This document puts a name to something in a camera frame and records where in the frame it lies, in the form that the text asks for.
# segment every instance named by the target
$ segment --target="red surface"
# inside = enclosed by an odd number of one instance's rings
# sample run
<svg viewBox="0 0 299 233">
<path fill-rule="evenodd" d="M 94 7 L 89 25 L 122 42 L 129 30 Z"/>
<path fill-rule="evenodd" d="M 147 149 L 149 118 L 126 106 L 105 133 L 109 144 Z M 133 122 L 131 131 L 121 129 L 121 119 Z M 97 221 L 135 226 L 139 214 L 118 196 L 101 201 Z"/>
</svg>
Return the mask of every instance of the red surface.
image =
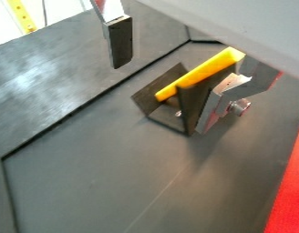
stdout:
<svg viewBox="0 0 299 233">
<path fill-rule="evenodd" d="M 299 233 L 299 134 L 265 233 Z"/>
</svg>

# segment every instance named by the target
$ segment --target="white wall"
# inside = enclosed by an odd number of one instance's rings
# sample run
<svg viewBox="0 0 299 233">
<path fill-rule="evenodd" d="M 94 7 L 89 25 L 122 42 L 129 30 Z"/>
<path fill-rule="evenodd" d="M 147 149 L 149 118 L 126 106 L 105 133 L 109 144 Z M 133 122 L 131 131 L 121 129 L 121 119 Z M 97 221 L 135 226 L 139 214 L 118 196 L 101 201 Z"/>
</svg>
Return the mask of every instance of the white wall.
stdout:
<svg viewBox="0 0 299 233">
<path fill-rule="evenodd" d="M 43 0 L 22 0 L 38 28 L 46 26 Z M 93 8 L 90 0 L 46 0 L 49 24 L 78 15 Z M 0 45 L 23 36 L 16 17 L 8 7 L 7 0 L 0 0 Z"/>
</svg>

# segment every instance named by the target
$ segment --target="yellow block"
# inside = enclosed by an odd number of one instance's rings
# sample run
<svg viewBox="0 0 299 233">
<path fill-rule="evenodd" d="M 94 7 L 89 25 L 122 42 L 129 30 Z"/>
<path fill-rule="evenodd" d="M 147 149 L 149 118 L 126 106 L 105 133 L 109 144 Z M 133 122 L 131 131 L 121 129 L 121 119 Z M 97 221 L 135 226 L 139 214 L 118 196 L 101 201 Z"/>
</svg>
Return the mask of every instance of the yellow block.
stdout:
<svg viewBox="0 0 299 233">
<path fill-rule="evenodd" d="M 34 20 L 27 12 L 27 9 L 24 7 L 24 4 L 20 0 L 7 0 L 11 6 L 11 9 L 19 19 L 22 30 L 30 34 L 34 31 L 36 31 L 36 25 L 34 23 Z"/>
<path fill-rule="evenodd" d="M 169 86 L 158 91 L 156 94 L 157 100 L 165 101 L 177 94 L 177 86 L 189 87 L 197 84 L 209 76 L 214 75 L 221 70 L 236 64 L 244 57 L 245 54 L 240 52 L 236 48 L 226 48 L 210 60 L 208 60 L 202 65 L 200 65 L 194 70 L 192 70 L 186 75 L 176 80 Z"/>
</svg>

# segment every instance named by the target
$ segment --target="gray surface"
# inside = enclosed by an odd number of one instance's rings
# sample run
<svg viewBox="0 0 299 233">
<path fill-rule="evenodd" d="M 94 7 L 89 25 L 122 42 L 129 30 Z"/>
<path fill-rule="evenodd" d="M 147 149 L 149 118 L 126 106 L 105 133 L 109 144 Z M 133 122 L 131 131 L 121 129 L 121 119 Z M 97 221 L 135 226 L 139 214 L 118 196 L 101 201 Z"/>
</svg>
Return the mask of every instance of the gray surface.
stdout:
<svg viewBox="0 0 299 233">
<path fill-rule="evenodd" d="M 110 66 L 102 23 L 89 11 L 0 46 L 0 158 L 189 38 L 185 26 L 135 1 L 135 57 Z M 0 232 L 14 232 L 0 168 Z"/>
<path fill-rule="evenodd" d="M 299 0 L 139 0 L 299 78 Z"/>
<path fill-rule="evenodd" d="M 299 81 L 285 76 L 206 136 L 149 121 L 130 96 L 180 61 L 224 46 L 189 44 L 6 161 L 20 232 L 264 232 L 299 127 Z"/>
</svg>

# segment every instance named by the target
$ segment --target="metal clamp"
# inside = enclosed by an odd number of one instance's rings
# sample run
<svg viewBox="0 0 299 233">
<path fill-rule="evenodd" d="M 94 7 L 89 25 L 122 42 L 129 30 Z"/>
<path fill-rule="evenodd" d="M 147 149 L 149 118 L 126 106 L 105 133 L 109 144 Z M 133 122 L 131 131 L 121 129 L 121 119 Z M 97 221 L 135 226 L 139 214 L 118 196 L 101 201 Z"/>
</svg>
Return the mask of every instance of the metal clamp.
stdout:
<svg viewBox="0 0 299 233">
<path fill-rule="evenodd" d="M 242 116 L 252 102 L 245 98 L 265 92 L 280 79 L 281 72 L 246 56 L 240 69 L 241 75 L 230 74 L 212 90 L 198 121 L 197 132 L 205 134 L 229 112 Z"/>
</svg>

